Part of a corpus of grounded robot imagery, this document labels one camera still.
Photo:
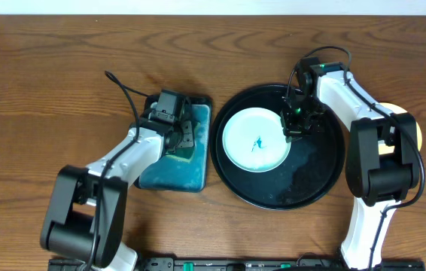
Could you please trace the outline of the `green yellow sponge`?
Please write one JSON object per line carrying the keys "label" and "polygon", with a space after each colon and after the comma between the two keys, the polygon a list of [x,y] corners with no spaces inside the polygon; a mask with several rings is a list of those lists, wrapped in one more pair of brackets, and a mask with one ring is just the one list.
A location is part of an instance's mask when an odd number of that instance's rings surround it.
{"label": "green yellow sponge", "polygon": [[[195,142],[195,139],[196,139],[195,133],[196,133],[196,130],[198,128],[198,125],[199,125],[199,122],[196,121],[196,128],[195,128],[195,131],[194,131],[194,142]],[[170,152],[170,151],[166,151],[166,155],[168,157],[171,157],[172,159],[180,160],[182,162],[190,162],[193,158],[194,153],[195,153],[195,148],[196,148],[196,143],[195,143],[194,148],[192,150],[186,150],[186,151],[178,150],[175,153]]]}

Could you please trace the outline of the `white plate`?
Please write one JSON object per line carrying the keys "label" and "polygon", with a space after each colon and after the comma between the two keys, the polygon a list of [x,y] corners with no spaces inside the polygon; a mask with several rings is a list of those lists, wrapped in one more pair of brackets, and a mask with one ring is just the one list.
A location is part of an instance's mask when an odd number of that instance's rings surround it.
{"label": "white plate", "polygon": [[280,166],[291,149],[280,116],[266,108],[236,112],[224,126],[221,143],[235,166],[254,173]]}

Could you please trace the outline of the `yellow plate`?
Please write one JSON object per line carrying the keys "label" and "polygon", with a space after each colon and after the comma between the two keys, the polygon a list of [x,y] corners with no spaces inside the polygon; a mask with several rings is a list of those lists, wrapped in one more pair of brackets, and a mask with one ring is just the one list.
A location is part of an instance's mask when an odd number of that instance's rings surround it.
{"label": "yellow plate", "polygon": [[[380,102],[379,105],[383,106],[384,108],[390,110],[392,113],[398,115],[398,114],[406,114],[407,110],[400,107],[399,105],[395,105],[389,102]],[[421,127],[419,126],[418,122],[415,122],[415,136],[413,136],[412,127],[410,124],[407,125],[405,128],[405,131],[409,133],[409,136],[412,138],[413,141],[417,144],[418,151],[421,151],[422,147],[422,133],[421,133]],[[386,155],[386,154],[393,154],[394,153],[394,146],[393,145],[387,145],[384,141],[378,142],[378,149],[380,155]]]}

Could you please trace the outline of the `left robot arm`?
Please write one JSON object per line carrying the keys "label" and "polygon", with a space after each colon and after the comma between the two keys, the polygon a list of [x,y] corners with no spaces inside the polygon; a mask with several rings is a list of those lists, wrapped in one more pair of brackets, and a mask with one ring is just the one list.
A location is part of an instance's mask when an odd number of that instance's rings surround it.
{"label": "left robot arm", "polygon": [[138,254],[122,241],[128,189],[167,151],[194,145],[192,120],[145,120],[103,158],[64,166],[56,177],[41,247],[82,261],[81,270],[133,270]]}

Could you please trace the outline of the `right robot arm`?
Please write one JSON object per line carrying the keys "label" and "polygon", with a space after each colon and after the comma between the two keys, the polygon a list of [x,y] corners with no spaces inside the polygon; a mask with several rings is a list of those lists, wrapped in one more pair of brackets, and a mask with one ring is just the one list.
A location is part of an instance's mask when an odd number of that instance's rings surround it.
{"label": "right robot arm", "polygon": [[332,111],[349,131],[345,177],[354,207],[345,240],[343,264],[350,270],[374,270],[396,210],[419,199],[409,190],[424,190],[425,169],[418,149],[417,124],[409,113],[396,114],[378,103],[354,79],[349,66],[303,57],[292,71],[298,90],[288,89],[281,111],[287,139],[321,128],[321,115]]}

